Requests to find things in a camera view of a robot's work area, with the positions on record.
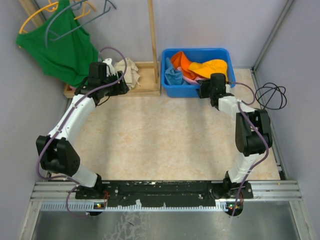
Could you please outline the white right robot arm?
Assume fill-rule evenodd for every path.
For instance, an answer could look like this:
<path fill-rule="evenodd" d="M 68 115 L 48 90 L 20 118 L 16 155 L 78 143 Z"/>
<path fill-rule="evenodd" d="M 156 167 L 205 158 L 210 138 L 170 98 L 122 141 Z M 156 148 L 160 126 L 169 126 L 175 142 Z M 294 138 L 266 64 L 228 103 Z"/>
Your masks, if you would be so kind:
<path fill-rule="evenodd" d="M 212 107 L 235 120 L 238 155 L 226 173 L 229 182 L 223 185 L 224 194 L 235 198 L 241 192 L 240 183 L 245 182 L 253 168 L 268 157 L 273 136 L 268 112 L 237 98 L 230 92 L 230 87 L 224 74 L 213 73 L 209 79 L 199 81 L 196 92 L 199 98 L 209 98 Z"/>

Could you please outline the black wire hat stand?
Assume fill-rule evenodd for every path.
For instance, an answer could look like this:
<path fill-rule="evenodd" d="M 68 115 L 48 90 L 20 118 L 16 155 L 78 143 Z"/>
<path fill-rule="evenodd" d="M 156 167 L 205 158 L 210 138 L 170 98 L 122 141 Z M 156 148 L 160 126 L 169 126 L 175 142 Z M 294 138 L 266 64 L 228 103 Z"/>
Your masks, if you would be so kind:
<path fill-rule="evenodd" d="M 288 104 L 286 92 L 285 86 L 267 82 L 255 91 L 254 97 L 262 109 L 277 111 Z"/>

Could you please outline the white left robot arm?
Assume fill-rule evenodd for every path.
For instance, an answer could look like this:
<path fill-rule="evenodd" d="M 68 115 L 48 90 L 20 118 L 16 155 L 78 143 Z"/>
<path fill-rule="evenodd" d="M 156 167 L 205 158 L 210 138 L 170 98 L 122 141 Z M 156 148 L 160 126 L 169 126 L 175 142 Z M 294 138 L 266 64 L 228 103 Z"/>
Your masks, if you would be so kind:
<path fill-rule="evenodd" d="M 58 124 L 47 135 L 36 140 L 38 160 L 36 172 L 54 173 L 54 178 L 68 178 L 97 199 L 103 195 L 104 186 L 98 174 L 81 164 L 73 144 L 90 113 L 105 97 L 125 95 L 129 91 L 124 73 L 115 71 L 109 60 L 93 62 L 89 73 L 75 89 L 71 104 Z"/>

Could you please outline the blue plastic bin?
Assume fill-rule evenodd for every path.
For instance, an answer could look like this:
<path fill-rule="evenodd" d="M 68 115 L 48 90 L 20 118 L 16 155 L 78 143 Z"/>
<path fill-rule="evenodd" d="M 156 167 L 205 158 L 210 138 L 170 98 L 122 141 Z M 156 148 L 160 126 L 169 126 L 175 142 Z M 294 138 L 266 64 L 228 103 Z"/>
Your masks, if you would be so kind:
<path fill-rule="evenodd" d="M 192 62 L 204 63 L 209 60 L 220 59 L 227 63 L 227 77 L 230 82 L 235 82 L 236 77 L 231 61 L 231 56 L 225 48 L 167 48 L 161 55 L 161 85 L 166 90 L 170 98 L 198 98 L 198 85 L 170 85 L 165 76 L 166 58 L 171 58 L 178 52 L 184 52 L 186 57 Z"/>

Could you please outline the yellow bucket hat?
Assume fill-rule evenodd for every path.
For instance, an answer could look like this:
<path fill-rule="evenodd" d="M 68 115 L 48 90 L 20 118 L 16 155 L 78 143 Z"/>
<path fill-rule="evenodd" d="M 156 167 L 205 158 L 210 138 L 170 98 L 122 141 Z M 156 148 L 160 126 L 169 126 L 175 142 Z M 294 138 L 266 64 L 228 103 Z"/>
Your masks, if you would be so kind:
<path fill-rule="evenodd" d="M 228 81 L 228 64 L 222 59 L 213 59 L 204 63 L 192 62 L 188 70 L 199 77 L 210 79 L 211 74 L 224 74 Z"/>

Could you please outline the wooden clothes rack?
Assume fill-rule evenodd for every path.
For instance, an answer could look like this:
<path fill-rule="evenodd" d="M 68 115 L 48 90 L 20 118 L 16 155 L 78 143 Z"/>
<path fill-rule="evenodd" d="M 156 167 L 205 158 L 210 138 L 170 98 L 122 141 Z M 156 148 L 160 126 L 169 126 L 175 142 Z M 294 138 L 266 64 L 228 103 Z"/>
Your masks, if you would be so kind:
<path fill-rule="evenodd" d="M 38 16 L 43 11 L 54 12 L 59 2 L 57 0 L 49 1 L 47 5 L 42 8 L 36 8 L 36 5 L 31 0 L 21 0 L 19 2 L 27 13 L 28 18 L 20 27 L 19 33 L 25 33 L 25 26 L 29 22 L 33 22 L 36 27 L 44 23 L 44 20 Z M 152 61 L 137 61 L 135 64 L 138 67 L 138 74 L 140 75 L 139 82 L 136 86 L 128 92 L 129 97 L 152 97 L 161 95 L 161 83 L 159 68 L 161 63 L 157 59 L 157 45 L 156 45 L 156 29 L 153 1 L 147 2 L 148 18 L 151 37 Z"/>

